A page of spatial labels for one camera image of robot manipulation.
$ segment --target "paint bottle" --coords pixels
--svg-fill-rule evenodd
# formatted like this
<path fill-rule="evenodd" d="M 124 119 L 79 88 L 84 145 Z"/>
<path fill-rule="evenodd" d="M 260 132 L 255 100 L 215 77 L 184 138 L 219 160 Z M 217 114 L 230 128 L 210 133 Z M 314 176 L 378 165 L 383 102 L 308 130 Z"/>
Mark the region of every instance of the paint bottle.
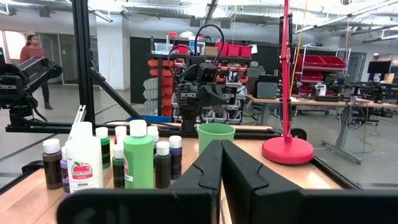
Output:
<path fill-rule="evenodd" d="M 60 140 L 48 139 L 43 142 L 43 148 L 45 183 L 49 190 L 58 189 L 62 187 Z"/>
<path fill-rule="evenodd" d="M 96 128 L 95 135 L 101 140 L 102 168 L 107 169 L 111 166 L 111 145 L 108 137 L 108 128 Z"/>
<path fill-rule="evenodd" d="M 169 143 L 171 155 L 170 178 L 177 180 L 181 176 L 182 138 L 180 136 L 170 136 Z"/>
<path fill-rule="evenodd" d="M 147 135 L 145 120 L 130 121 L 130 136 L 124 139 L 124 184 L 126 189 L 154 188 L 153 148 L 154 138 Z"/>
<path fill-rule="evenodd" d="M 104 187 L 101 140 L 93 137 L 92 130 L 80 127 L 80 123 L 72 125 L 75 137 L 66 143 L 71 194 Z"/>
<path fill-rule="evenodd" d="M 113 187 L 115 189 L 124 189 L 123 138 L 124 136 L 118 137 L 119 144 L 116 144 L 113 150 Z"/>
<path fill-rule="evenodd" d="M 116 138 L 114 139 L 114 144 L 117 144 L 119 136 L 126 136 L 127 135 L 127 127 L 126 126 L 117 126 L 114 129 L 114 133 L 116 135 Z"/>
<path fill-rule="evenodd" d="M 159 141 L 159 132 L 157 126 L 149 126 L 147 128 L 147 133 L 149 136 L 154 138 L 154 167 L 155 167 L 155 154 L 156 154 L 156 144 Z"/>
<path fill-rule="evenodd" d="M 170 185 L 170 144 L 160 141 L 155 154 L 155 187 L 165 189 Z"/>
<path fill-rule="evenodd" d="M 63 146 L 61 148 L 62 159 L 60 162 L 61 171 L 62 171 L 62 184 L 63 184 L 63 192 L 65 196 L 70 194 L 69 189 L 69 177 L 68 177 L 68 162 L 67 162 L 67 147 Z"/>

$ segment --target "wooden table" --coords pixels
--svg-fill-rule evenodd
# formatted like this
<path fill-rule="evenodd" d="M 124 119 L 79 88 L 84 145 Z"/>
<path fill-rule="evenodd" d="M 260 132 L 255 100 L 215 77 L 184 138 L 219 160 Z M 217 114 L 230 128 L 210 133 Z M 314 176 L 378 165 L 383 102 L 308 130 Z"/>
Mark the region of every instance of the wooden table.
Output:
<path fill-rule="evenodd" d="M 279 104 L 279 99 L 257 99 L 254 98 L 252 95 L 248 95 L 246 97 L 247 99 L 251 100 L 252 102 L 255 103 L 263 103 L 264 106 L 262 107 L 261 110 L 261 118 L 260 118 L 260 125 L 267 125 L 268 123 L 268 117 L 270 115 L 270 105 L 276 105 Z M 349 102 L 318 102 L 314 100 L 298 100 L 298 101 L 292 101 L 292 106 L 298 106 L 298 105 L 307 105 L 307 106 L 335 106 L 335 107 L 342 107 L 344 108 L 343 111 L 341 112 L 340 118 L 340 133 L 337 137 L 336 142 L 326 142 L 322 141 L 322 144 L 324 146 L 329 146 L 328 149 L 332 149 L 338 154 L 340 154 L 343 157 L 346 157 L 350 160 L 352 160 L 356 164 L 361 164 L 362 163 L 362 158 L 352 154 L 350 152 L 347 152 L 345 150 L 345 144 L 346 144 L 346 139 L 348 135 L 348 128 L 346 128 L 345 121 L 346 118 L 349 116 L 349 109 L 347 109 L 347 106 L 357 106 L 361 105 L 364 110 L 367 110 L 368 108 L 398 108 L 398 105 L 393 105 L 390 103 L 374 103 L 369 100 L 363 100 L 359 101 L 357 105 L 354 105 L 354 103 Z"/>
<path fill-rule="evenodd" d="M 326 174 L 308 163 L 299 166 L 283 166 L 275 164 L 261 155 L 261 145 L 264 141 L 235 140 L 234 143 L 257 160 L 278 174 L 305 189 L 340 189 Z M 185 172 L 197 159 L 199 145 L 197 139 L 183 139 L 182 171 Z M 106 188 L 113 188 L 112 168 L 104 170 Z M 39 169 L 16 186 L 0 195 L 0 223 L 56 223 L 55 214 L 59 203 L 63 200 L 63 189 L 47 190 L 44 170 Z M 223 200 L 226 223 L 231 223 L 228 204 Z"/>

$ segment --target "black pants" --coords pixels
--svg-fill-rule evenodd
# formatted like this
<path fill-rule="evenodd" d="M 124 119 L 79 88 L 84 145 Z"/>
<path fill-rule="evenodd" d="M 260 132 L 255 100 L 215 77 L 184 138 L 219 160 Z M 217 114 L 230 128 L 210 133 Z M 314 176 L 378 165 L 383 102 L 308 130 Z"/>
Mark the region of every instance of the black pants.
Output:
<path fill-rule="evenodd" d="M 42 91 L 43 91 L 44 103 L 50 103 L 50 90 L 48 83 L 44 83 L 42 85 Z"/>

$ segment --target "ceiling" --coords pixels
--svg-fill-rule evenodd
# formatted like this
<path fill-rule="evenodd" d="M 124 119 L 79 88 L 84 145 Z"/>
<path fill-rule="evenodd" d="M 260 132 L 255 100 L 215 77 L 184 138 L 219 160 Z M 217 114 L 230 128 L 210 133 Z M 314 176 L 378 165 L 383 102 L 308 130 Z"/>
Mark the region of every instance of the ceiling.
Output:
<path fill-rule="evenodd" d="M 372 6 L 385 0 L 308 0 L 306 19 L 303 20 L 305 0 L 291 0 L 291 11 L 294 15 L 295 29 L 302 24 L 314 25 L 331 18 L 357 11 L 365 6 Z M 7 0 L 9 7 L 18 10 L 21 7 L 39 9 L 49 7 L 53 11 L 70 11 L 68 0 Z M 278 24 L 283 15 L 284 0 L 89 0 L 89 5 L 99 11 L 119 14 L 121 11 L 127 16 L 143 14 L 181 19 L 201 19 L 202 24 L 214 21 L 242 22 L 262 24 L 264 26 Z M 383 7 L 366 14 L 349 19 L 350 31 L 366 30 L 371 27 L 398 25 L 398 4 Z M 347 19 L 338 21 L 314 30 L 338 32 L 347 29 Z M 396 33 L 395 29 L 388 29 L 385 34 Z"/>

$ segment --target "red shirt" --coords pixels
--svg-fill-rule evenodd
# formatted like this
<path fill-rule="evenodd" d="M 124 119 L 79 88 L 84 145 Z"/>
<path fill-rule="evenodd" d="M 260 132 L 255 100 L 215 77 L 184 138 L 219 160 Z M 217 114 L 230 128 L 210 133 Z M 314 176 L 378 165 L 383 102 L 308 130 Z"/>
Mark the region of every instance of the red shirt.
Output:
<path fill-rule="evenodd" d="M 44 50 L 40 49 L 39 47 L 23 47 L 21 50 L 21 55 L 19 56 L 19 63 L 23 63 L 33 56 L 44 57 Z"/>

